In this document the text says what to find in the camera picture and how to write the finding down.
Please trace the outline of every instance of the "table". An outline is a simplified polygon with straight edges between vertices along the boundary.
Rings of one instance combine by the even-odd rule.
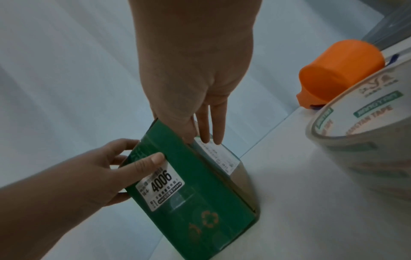
[[[299,108],[243,161],[260,220],[213,260],[410,259],[411,204],[361,189],[305,137]],[[150,260],[183,260],[165,237]]]

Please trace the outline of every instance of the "orange plastic object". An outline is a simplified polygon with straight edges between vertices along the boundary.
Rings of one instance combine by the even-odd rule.
[[[385,67],[378,48],[359,40],[331,45],[311,64],[300,70],[300,106],[324,105],[360,80]]]

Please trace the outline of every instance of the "box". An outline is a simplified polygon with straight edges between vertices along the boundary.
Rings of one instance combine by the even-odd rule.
[[[122,166],[156,152],[167,162],[126,190],[183,258],[210,259],[257,221],[247,172],[224,146],[184,144],[156,120]]]

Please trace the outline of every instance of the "green logo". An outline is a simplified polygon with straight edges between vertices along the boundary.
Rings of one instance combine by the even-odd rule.
[[[390,101],[393,101],[397,98],[402,97],[403,94],[401,92],[399,92],[398,90],[391,92],[390,94],[387,94],[383,97],[380,97],[377,100],[374,100],[373,102],[369,103],[368,105],[365,105],[364,107],[362,107],[361,109],[359,109],[358,111],[354,112],[354,115],[359,118],[360,116],[370,112],[371,110],[376,109],[377,107],[380,107]]]
[[[317,119],[316,127],[317,127],[318,129],[320,129],[322,123],[324,123],[324,121],[327,119],[327,117],[328,117],[329,115],[331,115],[331,113],[333,113],[333,112],[334,112],[334,110],[333,110],[332,108],[328,108],[328,109]]]

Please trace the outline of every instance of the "white sticker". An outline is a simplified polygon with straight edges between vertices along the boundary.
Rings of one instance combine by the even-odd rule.
[[[154,173],[139,181],[136,184],[136,189],[145,199],[151,211],[155,211],[182,186],[184,186],[184,180],[166,161]]]
[[[222,145],[216,145],[213,140],[211,139],[209,143],[203,143],[200,137],[196,137],[194,139],[201,148],[210,156],[215,163],[220,166],[228,175],[231,175],[232,172],[237,168],[240,164],[240,160],[238,160],[232,153],[227,150]]]

